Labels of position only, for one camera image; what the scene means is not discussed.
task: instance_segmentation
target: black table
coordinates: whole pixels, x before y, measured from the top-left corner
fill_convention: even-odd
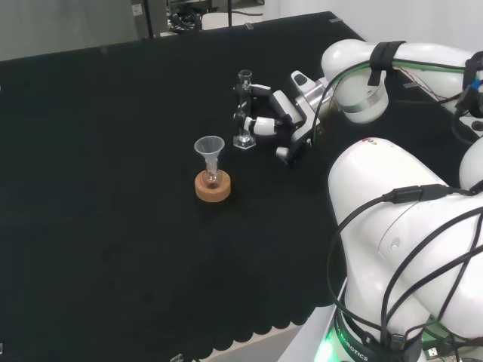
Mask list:
[[[334,117],[295,169],[276,144],[243,152],[232,86],[241,69],[274,90],[321,76],[331,44],[358,36],[331,13],[0,64],[0,361],[206,357],[331,301],[327,175],[364,137],[385,137],[453,186],[466,149],[447,113],[405,81],[367,125]],[[219,205],[194,195],[193,143],[226,141]],[[334,283],[343,279],[334,263]]]

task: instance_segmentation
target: black cable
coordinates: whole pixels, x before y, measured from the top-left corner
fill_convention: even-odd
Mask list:
[[[330,247],[327,255],[327,286],[329,290],[329,294],[334,301],[334,304],[346,315],[351,317],[352,319],[359,321],[369,327],[372,327],[376,330],[381,330],[381,327],[370,322],[366,321],[365,319],[359,317],[358,315],[352,313],[348,310],[337,298],[335,292],[332,288],[331,283],[331,273],[329,265],[331,264],[331,256],[334,252],[335,245],[337,244],[340,234],[342,231],[351,223],[358,215],[366,211],[367,209],[373,207],[382,202],[392,202],[393,204],[403,204],[408,202],[418,202],[418,201],[431,201],[431,200],[438,200],[439,198],[443,198],[449,194],[461,192],[459,189],[447,187],[444,185],[434,184],[434,185],[423,185],[423,186],[409,186],[403,187],[400,189],[393,189],[391,192],[382,195],[379,198],[375,198],[362,206],[358,207],[356,210],[352,211],[344,221],[339,224],[337,231],[331,238]]]
[[[451,133],[461,142],[463,142],[466,145],[471,146],[474,141],[468,140],[465,138],[465,136],[461,135],[460,132],[457,129],[458,122],[460,121],[460,118],[463,116],[463,110],[462,109],[456,109],[456,112],[453,114],[453,117],[451,118]]]
[[[227,13],[228,11],[216,11],[217,13]],[[241,15],[248,15],[249,17],[262,17],[263,13],[252,14],[252,13],[245,13],[243,11],[232,10],[232,14],[241,14]]]
[[[429,283],[432,279],[434,278],[437,278],[439,275],[441,274],[438,274],[441,272],[441,270],[444,270],[444,268],[447,268],[448,265],[452,264],[452,263],[455,263],[455,261],[457,260],[460,260],[462,257],[464,256],[468,256],[468,253],[467,254],[463,254],[463,256],[460,256],[459,258],[455,259],[453,262],[450,262],[446,265],[444,265],[443,267],[437,269],[436,271],[434,271],[433,273],[427,275],[426,277],[424,277],[423,279],[421,279],[420,281],[418,281],[414,286],[412,286],[411,288],[409,288],[400,298],[399,300],[394,304],[394,306],[391,308],[391,310],[388,312],[387,311],[387,307],[388,307],[388,303],[389,303],[389,296],[391,295],[391,292],[392,292],[392,289],[394,288],[396,282],[398,281],[399,277],[401,276],[402,272],[406,269],[406,267],[409,265],[409,263],[416,257],[417,254],[419,254],[421,252],[421,250],[424,249],[424,247],[426,247],[433,239],[435,239],[437,236],[439,236],[442,232],[444,232],[445,230],[449,229],[451,226],[453,225],[456,225],[457,223],[463,221],[463,220],[466,220],[470,217],[473,217],[475,215],[478,215],[479,213],[482,213],[483,212],[483,207],[478,207],[474,210],[471,210],[471,211],[468,211],[466,213],[463,213],[455,218],[453,218],[452,220],[446,222],[445,224],[439,226],[434,232],[432,232],[431,234],[429,234],[428,236],[426,236],[423,241],[421,241],[410,253],[409,255],[406,257],[406,259],[401,263],[401,265],[396,269],[394,275],[392,276],[391,280],[389,281],[388,283],[388,286],[386,288],[386,292],[384,293],[384,297],[383,297],[383,303],[382,303],[382,308],[381,308],[381,342],[383,344],[387,344],[388,341],[386,341],[385,339],[383,339],[382,336],[386,336],[387,335],[387,324],[389,323],[389,319],[392,317],[392,315],[395,313],[395,311],[397,310],[397,308],[417,289],[419,289],[419,287],[417,287],[418,285],[420,286],[423,286],[425,283],[424,281],[427,280],[427,283]],[[469,253],[474,253],[476,250],[480,250],[483,251],[483,248],[477,248],[475,250],[473,250],[472,252],[469,252]],[[462,260],[461,262],[457,262],[454,266],[456,265],[459,265],[460,263],[464,262],[465,260]]]
[[[465,262],[466,260],[470,260],[472,257],[475,255],[478,255],[480,253],[483,253],[483,245],[480,245],[479,247],[476,247],[474,250],[469,251],[468,253],[463,254],[462,256],[456,258],[455,260],[452,260],[451,262],[443,265],[441,268],[436,269],[432,273],[428,274],[426,277],[418,281],[417,283],[413,284],[408,290],[406,290],[401,298],[398,299],[398,301],[394,304],[392,309],[389,311],[387,314],[387,320],[389,320],[393,315],[395,310],[401,306],[401,304],[409,297],[411,296],[414,292],[419,290],[421,287],[425,286],[428,284],[430,281],[435,280],[437,277],[443,275],[445,272],[448,270],[451,270],[452,268],[457,267],[459,264]]]
[[[243,11],[232,11],[232,13],[234,14],[241,14],[241,15],[248,15],[249,17],[262,17],[263,16],[263,13],[244,13]]]
[[[415,62],[415,61],[412,61],[412,60],[394,59],[393,61],[394,62],[411,63],[411,64],[420,64],[420,65],[424,65],[424,66],[439,66],[441,68],[446,68],[446,69],[457,69],[457,70],[464,70],[465,69],[462,66],[448,66],[448,65],[445,65],[445,64],[437,64],[437,63]],[[312,144],[315,144],[315,126],[317,124],[318,113],[320,112],[320,108],[322,107],[322,102],[324,101],[325,97],[327,96],[328,91],[334,86],[334,84],[336,83],[336,80],[339,77],[343,76],[344,74],[346,74],[347,72],[353,70],[354,68],[357,68],[358,66],[363,66],[365,64],[369,65],[369,61],[367,60],[365,62],[360,62],[360,63],[357,63],[357,64],[355,64],[353,66],[350,66],[346,70],[344,70],[341,73],[339,73],[338,75],[336,75],[332,79],[332,81],[329,82],[328,86],[325,88],[324,93],[322,94],[322,97],[320,99],[320,102],[318,103],[317,112],[315,112],[314,122],[313,122],[313,125],[312,125]],[[452,100],[442,100],[442,101],[438,101],[438,102],[439,102],[439,104],[445,104],[445,103],[450,102],[450,101],[452,101]]]
[[[170,31],[179,35],[193,35],[202,30],[202,16],[192,9],[188,8],[181,17],[178,14],[171,16],[171,24],[173,26],[170,28]]]
[[[228,26],[232,27],[232,0],[228,0]]]
[[[446,328],[445,326],[443,326],[442,324],[440,325],[440,327],[445,330],[446,332],[450,333],[450,334],[453,334],[455,337],[457,337],[458,339],[461,339],[462,341],[464,342],[467,342],[467,343],[473,343],[474,345],[478,345],[479,347],[483,347],[483,337],[478,337],[478,338],[474,338],[474,339],[470,339],[470,338],[465,338],[465,337],[462,337],[462,336],[458,336],[457,334],[451,332],[448,328]]]
[[[357,68],[358,66],[363,66],[365,64],[369,64],[369,61],[365,61],[365,62],[360,62],[360,63],[357,63],[353,66],[350,66],[349,68],[347,68],[346,70],[344,70],[343,72],[339,73],[338,75],[336,75],[330,82],[329,84],[327,85],[327,87],[324,89],[324,93],[322,94],[322,97],[320,99],[320,102],[318,102],[318,106],[317,106],[317,111],[315,111],[315,117],[314,117],[314,122],[312,124],[312,144],[315,145],[315,128],[316,128],[316,125],[317,125],[317,119],[318,119],[318,113],[320,112],[320,108],[322,107],[322,102],[324,101],[325,97],[327,96],[327,93],[328,91],[334,86],[334,84],[337,82],[337,79],[346,74],[347,72],[350,72],[351,70],[353,70],[354,68]]]
[[[451,334],[451,341],[453,342],[454,347],[454,356],[456,357],[456,361],[460,362],[460,353],[458,352],[458,347],[456,346],[456,339],[454,339],[454,334]]]
[[[463,92],[460,92],[458,94],[455,94],[452,97],[446,98],[445,100],[438,100],[436,102],[424,102],[424,101],[421,101],[421,102],[428,103],[428,104],[439,104],[439,105],[446,104],[446,103],[449,103],[449,102],[453,102],[454,100],[458,100],[461,97],[461,94],[462,93]],[[418,101],[416,101],[416,100],[415,101],[410,101],[409,100],[409,101],[406,101],[406,102],[408,102],[408,103],[418,103]]]
[[[152,31],[151,14],[149,11],[149,1],[144,0],[144,11],[146,12],[146,25],[148,26],[148,34],[150,39],[154,39],[154,33]]]
[[[478,218],[478,222],[476,223],[475,237],[473,238],[473,242],[472,242],[469,250],[474,250],[476,248],[476,245],[478,245],[478,241],[479,241],[480,234],[481,234],[481,223],[482,222],[483,222],[483,213],[480,214],[480,217]],[[408,340],[409,333],[411,333],[412,331],[418,330],[420,328],[431,326],[435,323],[438,323],[443,318],[443,315],[445,314],[446,309],[448,308],[448,305],[450,304],[450,301],[453,298],[453,295],[456,292],[456,289],[458,288],[458,285],[460,285],[461,279],[463,278],[463,275],[466,271],[466,268],[468,267],[468,264],[469,264],[469,259],[466,260],[463,263],[463,265],[461,266],[461,269],[460,269],[460,271],[459,271],[459,273],[458,273],[458,275],[457,275],[457,277],[456,277],[456,279],[453,283],[453,286],[452,286],[450,292],[448,293],[445,301],[443,302],[443,306],[441,307],[441,310],[439,311],[438,317],[433,321],[430,321],[430,322],[424,323],[424,324],[420,324],[419,326],[415,326],[415,327],[412,327],[409,330],[407,330],[406,334],[405,334],[405,340]]]
[[[432,326],[434,323],[436,323],[436,321],[431,321],[431,322],[428,322],[428,323],[424,323],[424,324],[420,324],[419,326],[414,326],[414,327],[411,327],[410,329],[408,329],[405,333],[405,341],[408,340],[408,337],[409,337],[409,333],[413,332],[414,330],[418,330],[420,328],[425,328],[425,327],[429,327],[429,326]]]
[[[449,187],[449,190],[450,190],[451,194],[459,194],[459,195],[462,195],[462,196],[475,196],[476,195],[475,192],[459,189],[459,188],[456,188],[456,187]]]
[[[483,180],[476,183],[471,189],[471,192],[474,192],[475,194],[479,194],[481,191],[483,191]]]
[[[365,324],[366,326],[369,326],[369,327],[374,328],[376,330],[381,330],[380,329],[380,326],[378,326],[377,324],[374,324],[374,323],[372,323],[370,321],[366,321],[365,319],[363,319],[363,318],[359,317],[358,315],[352,313],[349,309],[347,309],[339,301],[339,299],[337,298],[337,296],[334,293],[334,290],[332,289],[332,283],[331,283],[331,276],[330,276],[330,267],[329,267],[329,265],[330,265],[332,253],[334,252],[334,248],[337,245],[337,242],[339,240],[340,233],[348,226],[348,224],[351,223],[351,221],[353,221],[361,213],[363,213],[367,209],[370,209],[374,205],[380,204],[382,202],[384,202],[384,198],[382,196],[380,198],[375,198],[372,201],[366,202],[362,206],[360,206],[357,209],[355,209],[354,211],[352,211],[350,213],[350,215],[348,215],[347,218],[345,218],[344,221],[342,221],[340,223],[339,227],[337,228],[337,231],[335,232],[335,234],[332,236],[332,239],[331,239],[331,245],[330,245],[330,248],[329,248],[329,252],[327,254],[327,271],[326,271],[326,273],[327,273],[327,286],[328,286],[328,289],[329,289],[329,294],[331,295],[331,298],[332,298],[332,301],[334,302],[334,304],[344,314],[348,315],[353,320],[358,321],[358,322],[360,322],[362,324]]]
[[[476,248],[476,245],[478,245],[478,241],[480,239],[480,233],[481,233],[481,223],[483,222],[483,213],[480,215],[478,218],[478,222],[476,223],[476,232],[475,232],[475,237],[473,238],[473,242],[471,244],[471,247],[469,250],[474,250]],[[443,306],[441,307],[441,311],[439,311],[439,315],[436,318],[438,321],[440,321],[443,318],[443,314],[446,312],[446,309],[448,308],[448,305],[450,304],[451,298],[453,298],[454,293],[456,292],[456,289],[458,288],[458,285],[461,282],[461,279],[463,278],[463,275],[465,274],[466,268],[468,267],[469,260],[466,260],[463,265],[461,266],[460,272],[458,273],[458,276],[456,277],[456,280],[454,281],[454,284],[450,290],[450,293],[446,297],[445,302],[443,303]]]

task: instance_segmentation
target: hexagonal base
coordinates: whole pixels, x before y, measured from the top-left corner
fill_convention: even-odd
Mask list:
[[[253,136],[239,135],[233,137],[233,145],[239,149],[251,149],[252,147],[255,147],[256,144],[257,142]]]

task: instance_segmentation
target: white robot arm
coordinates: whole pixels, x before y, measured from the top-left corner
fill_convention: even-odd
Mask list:
[[[344,70],[358,63],[369,61],[376,47],[375,44],[365,43],[359,40],[342,40],[328,48],[322,57],[322,68],[328,81],[332,81]],[[402,44],[394,58],[424,63],[438,63],[447,66],[464,67],[465,62],[472,57],[473,53],[460,49],[446,47],[439,44]],[[415,77],[434,94],[441,98],[449,98],[462,90],[463,74],[461,72],[434,72],[431,70],[408,68],[406,66],[394,66],[394,69],[402,69]],[[378,87],[368,86],[371,69],[366,68],[354,72],[344,78],[337,87],[335,95],[338,106],[344,111],[347,118],[355,123],[368,123],[386,110],[389,103],[383,78]],[[483,71],[478,72],[479,78],[483,78]],[[454,112],[456,100],[444,107]]]
[[[327,80],[333,81],[346,69],[368,61],[375,46],[357,40],[332,45],[322,58]],[[403,44],[395,59],[464,67],[472,55],[436,44]],[[422,70],[405,67],[403,62],[400,64],[401,69],[441,98],[461,92],[461,72],[435,72],[430,68]],[[371,69],[356,70],[340,80],[335,91],[337,105],[356,123],[375,120],[389,102],[383,82],[385,75],[376,87],[368,86],[370,75]],[[483,72],[478,72],[478,76],[483,78]],[[455,104],[456,100],[444,104],[444,107],[455,112]],[[483,140],[479,140],[466,153],[461,164],[460,183],[463,188],[470,189],[483,180],[482,156]],[[329,192],[338,223],[364,203],[393,189],[431,184],[446,186],[414,156],[388,140],[377,138],[362,140],[347,149],[337,159],[329,175]],[[426,236],[446,222],[479,207],[483,207],[483,194],[449,195],[427,202],[378,204],[354,219],[341,235],[347,265],[346,307],[366,321],[380,325],[384,293],[405,258]],[[479,214],[476,214],[457,223],[416,255],[392,289],[388,309],[411,285],[468,252],[478,218]],[[451,269],[410,296],[393,315],[388,331],[404,335],[410,328],[426,323],[431,314],[438,316],[460,268]],[[459,336],[483,336],[483,254],[471,259],[441,322]],[[380,339],[379,330],[356,323]],[[414,330],[409,333],[409,338],[419,332],[420,329]],[[338,331],[334,329],[333,334],[337,336]],[[346,353],[343,339],[334,341],[334,349],[340,360],[350,357],[356,360]],[[368,360],[360,353],[356,356]],[[419,361],[424,360],[426,357],[421,354]]]

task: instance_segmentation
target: connector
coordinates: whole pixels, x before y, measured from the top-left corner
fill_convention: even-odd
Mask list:
[[[383,195],[384,202],[392,202],[393,204],[405,204],[407,202],[417,201],[431,201],[438,200],[455,190],[451,187],[440,185],[422,185],[401,187],[400,189],[393,189],[391,192]]]
[[[170,360],[170,362],[183,362],[183,361],[184,361],[184,358],[183,358],[183,355],[182,354],[179,354],[177,356],[174,356]]]
[[[479,79],[475,79],[475,81],[466,87],[466,89],[461,93],[455,107],[463,112],[470,109],[478,100],[479,88],[480,81]]]
[[[392,351],[405,349],[406,338],[402,334],[392,334],[390,348]]]
[[[428,354],[430,357],[437,357],[438,351],[436,350],[436,348],[431,348],[430,350],[428,350]]]

